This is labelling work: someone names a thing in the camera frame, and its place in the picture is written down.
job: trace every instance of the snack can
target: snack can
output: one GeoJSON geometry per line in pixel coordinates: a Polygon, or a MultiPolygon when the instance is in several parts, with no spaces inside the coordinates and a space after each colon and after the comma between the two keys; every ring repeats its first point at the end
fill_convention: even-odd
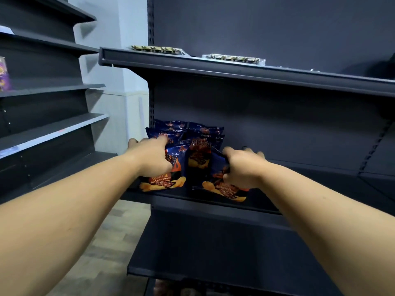
{"type": "Polygon", "coordinates": [[[11,90],[11,83],[8,76],[6,59],[4,57],[0,57],[0,90],[11,90]]]}

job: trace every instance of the hand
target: hand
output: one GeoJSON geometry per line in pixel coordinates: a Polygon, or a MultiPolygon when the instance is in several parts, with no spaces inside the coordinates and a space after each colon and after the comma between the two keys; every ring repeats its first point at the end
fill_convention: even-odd
{"type": "Polygon", "coordinates": [[[230,173],[224,175],[224,182],[242,189],[259,188],[263,170],[270,164],[264,154],[255,154],[252,149],[234,150],[229,146],[222,152],[229,160],[230,173]]]}
{"type": "Polygon", "coordinates": [[[165,159],[166,136],[144,138],[140,142],[132,138],[129,140],[128,149],[124,156],[132,157],[139,164],[139,176],[152,178],[169,172],[172,168],[165,159]]]}

